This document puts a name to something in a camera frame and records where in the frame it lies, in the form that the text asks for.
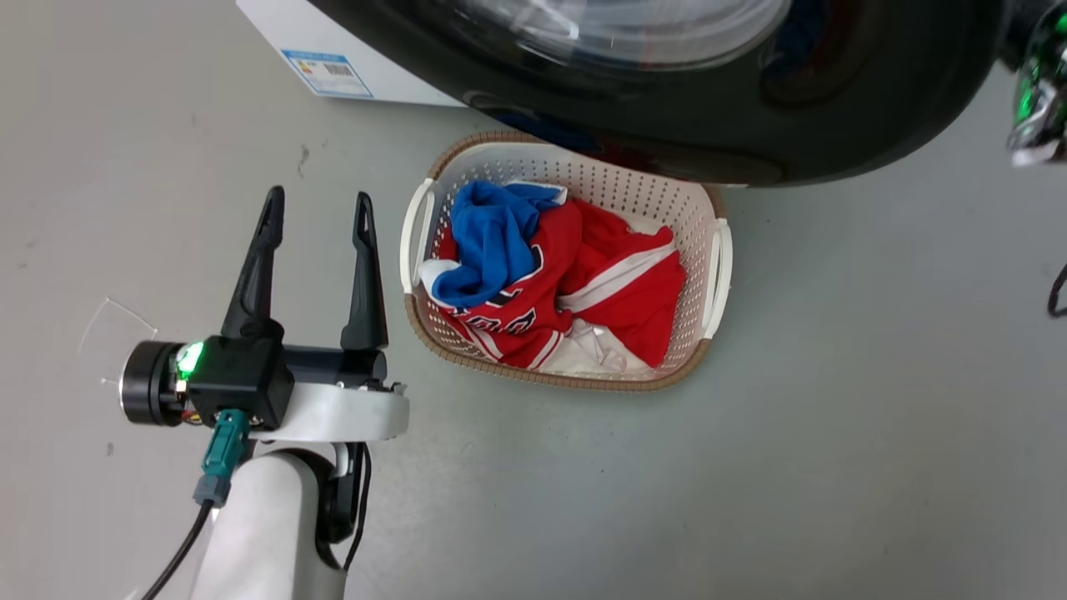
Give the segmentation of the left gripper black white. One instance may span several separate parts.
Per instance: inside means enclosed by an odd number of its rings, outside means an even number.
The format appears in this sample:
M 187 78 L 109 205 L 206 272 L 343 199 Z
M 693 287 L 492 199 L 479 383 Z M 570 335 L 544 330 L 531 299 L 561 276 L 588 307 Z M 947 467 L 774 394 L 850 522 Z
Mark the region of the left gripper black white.
M 134 424 L 214 427 L 242 413 L 264 441 L 370 442 L 404 435 L 410 402 L 386 382 L 388 316 L 378 262 L 373 202 L 359 192 L 352 247 L 357 253 L 343 349 L 282 345 L 271 316 L 274 256 L 283 241 L 285 191 L 262 202 L 221 329 L 197 342 L 144 341 L 118 379 L 123 414 Z M 270 338 L 270 340 L 228 340 Z

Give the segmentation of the right gripper green lit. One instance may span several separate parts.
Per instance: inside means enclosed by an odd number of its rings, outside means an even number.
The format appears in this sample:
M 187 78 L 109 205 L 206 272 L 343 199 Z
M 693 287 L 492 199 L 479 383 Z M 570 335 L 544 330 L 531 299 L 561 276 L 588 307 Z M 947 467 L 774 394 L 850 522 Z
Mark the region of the right gripper green lit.
M 1012 163 L 1064 163 L 1066 156 L 1066 2 L 1013 1 L 1003 64 L 1016 73 Z

